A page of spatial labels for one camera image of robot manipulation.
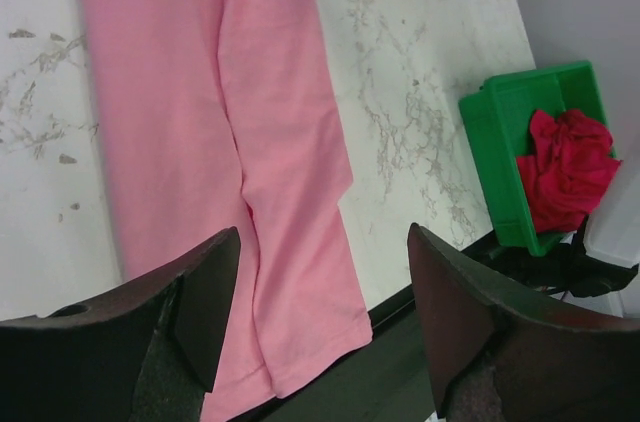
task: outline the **green plastic bin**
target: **green plastic bin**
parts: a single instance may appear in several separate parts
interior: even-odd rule
[[[557,117],[580,109],[606,125],[589,62],[499,75],[460,100],[471,152],[500,245],[545,255],[564,236],[536,234],[516,157],[533,152],[529,122],[536,109]]]

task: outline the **pink pants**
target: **pink pants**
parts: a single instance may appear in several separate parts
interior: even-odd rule
[[[129,277],[242,240],[203,421],[298,390],[371,338],[337,202],[351,183],[315,0],[83,0]]]

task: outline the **marble surface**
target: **marble surface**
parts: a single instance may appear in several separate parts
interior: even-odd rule
[[[369,307],[409,284],[419,222],[458,248],[491,230],[458,111],[533,68],[516,0],[318,0],[355,183],[341,203]]]
[[[420,222],[490,230],[457,110],[533,66],[515,0],[318,0],[355,183],[341,202],[369,307],[409,283]],[[121,281],[78,0],[0,0],[0,319]]]
[[[0,0],[0,319],[121,281],[77,0]]]

